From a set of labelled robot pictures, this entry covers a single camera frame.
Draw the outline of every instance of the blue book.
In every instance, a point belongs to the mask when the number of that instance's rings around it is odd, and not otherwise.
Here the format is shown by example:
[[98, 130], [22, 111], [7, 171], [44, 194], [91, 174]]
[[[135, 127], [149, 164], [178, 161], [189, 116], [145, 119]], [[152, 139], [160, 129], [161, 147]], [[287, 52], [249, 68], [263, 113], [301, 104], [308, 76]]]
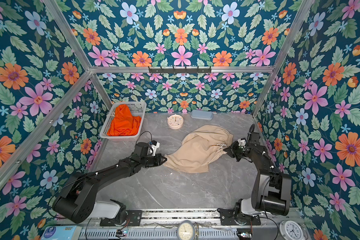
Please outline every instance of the blue book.
[[41, 240], [78, 240], [82, 227], [80, 226], [52, 226], [44, 230]]

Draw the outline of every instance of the floral wallpaper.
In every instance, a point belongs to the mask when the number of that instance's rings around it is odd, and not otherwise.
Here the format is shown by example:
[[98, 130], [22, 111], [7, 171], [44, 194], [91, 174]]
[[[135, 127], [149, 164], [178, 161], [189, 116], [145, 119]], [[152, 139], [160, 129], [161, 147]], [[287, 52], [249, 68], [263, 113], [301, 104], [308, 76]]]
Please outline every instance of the floral wallpaper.
[[58, 221], [50, 198], [73, 172], [87, 172], [101, 147], [106, 105], [88, 81], [0, 192], [0, 239], [39, 240]]
[[258, 114], [315, 240], [360, 239], [360, 0], [312, 7]]
[[149, 112], [250, 113], [268, 75], [104, 73], [99, 78], [113, 102], [143, 100]]
[[301, 2], [73, 0], [64, 14], [93, 66], [267, 66]]
[[43, 3], [0, 1], [0, 167], [80, 73]]

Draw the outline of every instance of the clock face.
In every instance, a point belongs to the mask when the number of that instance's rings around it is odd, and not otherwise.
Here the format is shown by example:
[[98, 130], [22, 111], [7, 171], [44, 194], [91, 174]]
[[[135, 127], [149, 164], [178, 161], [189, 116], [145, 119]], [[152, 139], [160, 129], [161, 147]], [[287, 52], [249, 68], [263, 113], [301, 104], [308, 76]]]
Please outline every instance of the clock face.
[[171, 126], [179, 126], [181, 124], [183, 124], [183, 117], [180, 115], [172, 115], [168, 118], [168, 124], [170, 124]]
[[288, 222], [285, 225], [285, 230], [287, 231], [288, 235], [293, 239], [300, 239], [301, 238], [301, 230], [300, 227], [293, 222]]
[[194, 226], [187, 222], [181, 224], [177, 232], [181, 240], [191, 240], [195, 237]]

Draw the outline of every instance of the metal beam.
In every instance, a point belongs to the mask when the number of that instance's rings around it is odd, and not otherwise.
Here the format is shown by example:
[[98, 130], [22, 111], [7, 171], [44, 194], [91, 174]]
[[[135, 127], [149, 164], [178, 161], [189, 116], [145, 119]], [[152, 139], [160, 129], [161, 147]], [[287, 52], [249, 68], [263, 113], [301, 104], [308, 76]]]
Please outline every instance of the metal beam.
[[[109, 66], [109, 67], [91, 67], [91, 73], [149, 73], [151, 70], [161, 70], [160, 67], [118, 67], [118, 66]], [[163, 70], [173, 70], [173, 67], [163, 67]], [[177, 70], [184, 70], [186, 73], [185, 67], [174, 67]], [[196, 70], [197, 67], [187, 67], [188, 70]], [[212, 73], [272, 73], [274, 67], [272, 66], [244, 66], [244, 67], [211, 67]]]
[[76, 94], [84, 87], [90, 77], [88, 71], [84, 72], [74, 85], [64, 94], [60, 101], [52, 108], [52, 110], [43, 118], [43, 120], [36, 126], [36, 128], [28, 135], [28, 137], [21, 143], [10, 158], [0, 167], [0, 190], [12, 177], [21, 163], [33, 151], [34, 146], [47, 133], [52, 123], [56, 121], [60, 114], [72, 102]]
[[100, 82], [99, 77], [96, 74], [92, 74], [91, 76], [92, 83], [94, 84], [97, 92], [99, 93], [101, 99], [104, 101], [105, 105], [107, 106], [108, 110], [112, 107], [112, 102], [107, 94], [106, 90], [104, 89], [103, 85]]
[[261, 91], [261, 94], [259, 96], [259, 99], [257, 100], [256, 108], [252, 112], [252, 115], [256, 116], [259, 112], [261, 106], [263, 105], [267, 94], [269, 90], [272, 87], [273, 81], [276, 79], [280, 69], [281, 65], [283, 64], [289, 49], [291, 48], [293, 41], [295, 40], [298, 32], [300, 31], [300, 28], [307, 17], [307, 14], [309, 10], [311, 9], [312, 4], [315, 2], [315, 0], [303, 0], [300, 8], [296, 14], [295, 19], [292, 22], [290, 31], [284, 41], [283, 46], [281, 47], [281, 50], [279, 51], [279, 54], [276, 58], [275, 65], [274, 65], [274, 71], [273, 73], [268, 77], [267, 82], [265, 83], [263, 90]]
[[72, 28], [69, 26], [69, 23], [67, 22], [58, 4], [55, 0], [44, 0], [43, 2], [58, 25], [60, 31], [64, 35], [65, 39], [67, 40], [69, 46], [75, 53], [77, 59], [83, 66], [84, 70], [87, 71], [91, 67], [91, 63], [89, 62], [87, 55], [77, 41], [76, 36], [73, 35]]

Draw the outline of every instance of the alarm clock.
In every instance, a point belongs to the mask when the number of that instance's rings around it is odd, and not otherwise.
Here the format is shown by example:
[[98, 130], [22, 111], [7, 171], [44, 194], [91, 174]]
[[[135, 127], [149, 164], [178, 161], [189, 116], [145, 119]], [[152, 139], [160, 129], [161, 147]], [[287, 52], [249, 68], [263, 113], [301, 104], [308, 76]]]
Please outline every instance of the alarm clock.
[[190, 221], [180, 223], [176, 232], [179, 240], [192, 240], [196, 235], [195, 226]]
[[168, 127], [172, 129], [180, 129], [184, 124], [184, 119], [182, 116], [173, 114], [167, 119]]
[[291, 220], [286, 220], [280, 223], [279, 230], [281, 236], [286, 240], [306, 240], [301, 226]]

